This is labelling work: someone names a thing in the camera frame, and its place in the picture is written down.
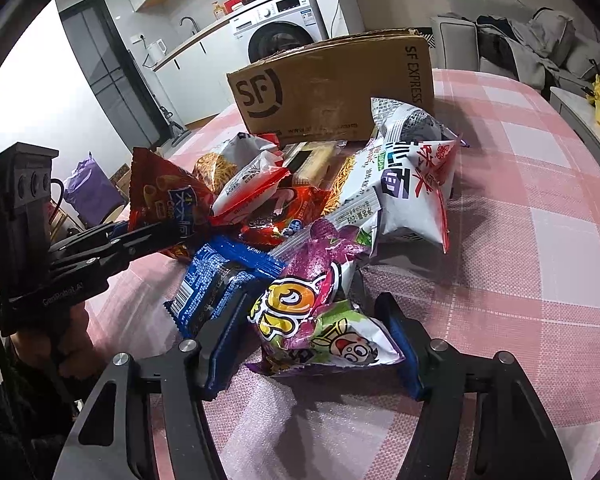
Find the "floor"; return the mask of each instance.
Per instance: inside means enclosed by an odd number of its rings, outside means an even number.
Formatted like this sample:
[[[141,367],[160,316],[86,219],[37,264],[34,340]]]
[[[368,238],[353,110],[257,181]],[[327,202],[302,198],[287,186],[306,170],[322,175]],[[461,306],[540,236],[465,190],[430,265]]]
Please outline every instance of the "floor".
[[[198,133],[203,126],[205,126],[205,124],[211,122],[211,120],[215,117],[211,116],[205,119],[202,119],[200,121],[196,121],[195,123],[191,123],[191,124],[187,124],[185,127],[187,130],[189,130],[189,133],[183,138],[183,139],[179,139],[178,143],[174,146],[171,143],[171,139],[167,140],[167,142],[165,142],[161,148],[162,148],[162,152],[164,154],[164,158],[169,158],[171,155],[173,155],[173,153],[176,152],[176,150],[183,145],[184,142],[186,142],[187,139],[189,139],[190,136],[195,135],[196,133]]]
[[[175,153],[176,150],[180,146],[182,146],[185,142],[187,142],[187,139],[189,139],[192,135],[195,135],[199,131],[200,131],[200,128],[196,128],[195,130],[190,130],[189,133],[184,136],[184,138],[178,140],[178,143],[175,146],[171,143],[171,139],[167,140],[167,142],[165,142],[161,146],[162,152],[164,154],[163,155],[164,158],[169,158],[171,155],[173,155],[173,153]]]

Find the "kitchen faucet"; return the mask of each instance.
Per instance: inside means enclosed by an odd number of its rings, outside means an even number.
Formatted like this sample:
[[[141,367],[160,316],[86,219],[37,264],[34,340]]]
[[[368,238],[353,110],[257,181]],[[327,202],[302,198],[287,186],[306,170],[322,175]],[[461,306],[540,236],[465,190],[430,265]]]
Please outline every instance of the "kitchen faucet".
[[[191,20],[191,25],[193,25],[193,33],[197,34],[200,32],[200,29],[198,28],[198,24],[196,23],[196,20],[194,20],[191,16],[185,16],[184,18],[182,18],[180,20],[180,26],[182,26],[182,22],[184,22],[184,20]]]

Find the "red snack bag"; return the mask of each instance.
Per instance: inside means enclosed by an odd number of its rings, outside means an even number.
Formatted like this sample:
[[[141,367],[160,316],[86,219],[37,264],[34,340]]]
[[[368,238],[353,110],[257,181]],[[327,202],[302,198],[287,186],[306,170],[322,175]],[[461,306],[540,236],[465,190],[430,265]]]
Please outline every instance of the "red snack bag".
[[[207,224],[215,196],[204,184],[172,162],[147,148],[134,148],[129,186],[129,231],[176,219],[187,238]],[[164,251],[171,258],[190,259],[184,245]]]
[[[277,147],[280,147],[280,141],[278,140],[278,136],[274,133],[256,134],[256,137],[260,137],[261,139],[273,142]]]
[[[329,191],[312,186],[278,189],[250,215],[240,239],[251,245],[279,245],[320,218],[329,195]]]

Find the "screw head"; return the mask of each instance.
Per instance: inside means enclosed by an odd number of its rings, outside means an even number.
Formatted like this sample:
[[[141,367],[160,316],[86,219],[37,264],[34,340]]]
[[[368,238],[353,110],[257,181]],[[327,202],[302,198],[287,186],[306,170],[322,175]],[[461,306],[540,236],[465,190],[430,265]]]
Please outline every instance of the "screw head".
[[[126,365],[129,362],[129,354],[124,352],[120,352],[119,354],[115,354],[113,356],[113,364],[116,366]]]
[[[197,346],[198,343],[194,339],[184,339],[180,342],[178,348],[181,352],[191,352],[192,350],[195,350]]]
[[[449,348],[449,343],[447,343],[444,339],[432,339],[430,345],[431,348],[436,352],[444,352],[447,348]]]
[[[512,365],[515,362],[516,358],[513,357],[511,352],[498,352],[498,361],[500,361],[504,365]]]

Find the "purple bag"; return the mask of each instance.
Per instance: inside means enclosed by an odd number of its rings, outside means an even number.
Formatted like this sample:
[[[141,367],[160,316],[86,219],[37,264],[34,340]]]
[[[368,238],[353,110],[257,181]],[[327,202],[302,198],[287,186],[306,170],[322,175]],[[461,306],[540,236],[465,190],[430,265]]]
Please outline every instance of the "purple bag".
[[[91,152],[64,181],[64,199],[74,207],[87,227],[101,224],[115,208],[125,205],[124,198]]]

